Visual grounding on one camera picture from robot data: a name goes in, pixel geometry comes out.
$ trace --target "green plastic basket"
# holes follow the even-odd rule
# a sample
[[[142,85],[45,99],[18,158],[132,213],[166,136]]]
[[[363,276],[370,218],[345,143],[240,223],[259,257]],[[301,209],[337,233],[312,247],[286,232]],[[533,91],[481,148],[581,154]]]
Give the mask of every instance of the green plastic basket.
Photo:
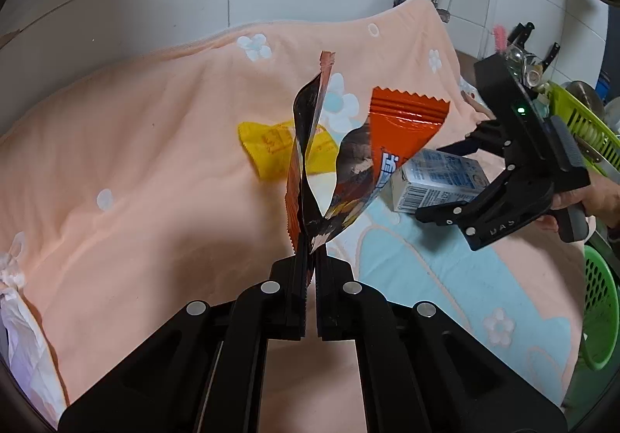
[[[549,99],[549,112],[558,115],[572,134],[587,142],[620,171],[620,140],[610,128],[559,85],[549,82],[546,84],[545,94]],[[605,174],[587,159],[585,161],[601,174]]]
[[[585,310],[579,356],[590,370],[601,370],[610,360],[618,339],[618,292],[601,255],[585,246]]]

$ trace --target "barcode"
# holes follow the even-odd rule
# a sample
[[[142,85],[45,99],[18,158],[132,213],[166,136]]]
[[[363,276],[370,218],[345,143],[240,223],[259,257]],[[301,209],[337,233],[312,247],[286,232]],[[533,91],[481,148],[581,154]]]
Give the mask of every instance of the barcode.
[[[429,193],[420,204],[420,207],[427,207],[427,205],[445,204],[448,201],[449,196],[449,193],[442,192],[441,190],[429,190]]]
[[[410,186],[405,196],[401,199],[399,209],[411,211],[419,208],[427,192],[428,190],[426,188],[416,188]]]

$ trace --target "light blue towel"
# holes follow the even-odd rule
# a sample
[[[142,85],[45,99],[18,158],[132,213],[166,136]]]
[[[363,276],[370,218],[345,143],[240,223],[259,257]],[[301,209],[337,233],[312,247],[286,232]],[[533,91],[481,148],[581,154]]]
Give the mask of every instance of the light blue towel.
[[[457,228],[418,223],[392,212],[382,197],[347,232],[343,242],[358,241],[347,246],[360,251],[361,282],[391,302],[435,303],[547,398],[561,403],[571,350],[569,321],[542,319],[492,247],[473,252]],[[336,239],[328,249],[338,254],[343,242]]]

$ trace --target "pink towel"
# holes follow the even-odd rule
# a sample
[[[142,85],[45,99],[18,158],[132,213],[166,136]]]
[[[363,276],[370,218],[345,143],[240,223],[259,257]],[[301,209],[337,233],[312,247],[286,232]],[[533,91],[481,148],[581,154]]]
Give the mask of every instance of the pink towel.
[[[433,5],[409,0],[340,24],[243,27],[103,69],[2,139],[0,249],[24,232],[24,296],[70,402],[186,302],[235,299],[291,254],[284,182],[258,180],[236,126],[289,120],[322,50],[336,53],[338,91],[358,100],[334,124],[363,122],[375,86],[452,101],[430,147],[462,139],[484,118],[460,96],[456,54]],[[502,168],[478,158],[489,177]],[[496,250],[542,313],[570,320],[570,379],[581,250],[534,233]],[[303,342],[269,344],[262,431],[365,431],[354,345],[319,343],[308,316]]]

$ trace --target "metal screw head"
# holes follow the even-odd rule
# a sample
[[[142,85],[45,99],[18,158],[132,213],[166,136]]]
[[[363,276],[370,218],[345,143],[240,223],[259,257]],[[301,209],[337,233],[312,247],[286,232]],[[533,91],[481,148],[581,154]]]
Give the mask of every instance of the metal screw head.
[[[274,294],[280,290],[280,284],[275,281],[265,281],[260,285],[260,291],[266,294]]]
[[[342,289],[349,295],[357,295],[362,290],[362,285],[356,281],[349,281],[342,285]]]
[[[424,316],[425,318],[432,318],[435,316],[437,309],[436,307],[429,302],[422,302],[417,306],[418,314]]]
[[[200,300],[195,300],[194,302],[190,302],[187,304],[187,307],[185,307],[185,311],[190,316],[199,316],[206,310],[207,310],[207,304],[205,304],[205,302],[201,302]]]

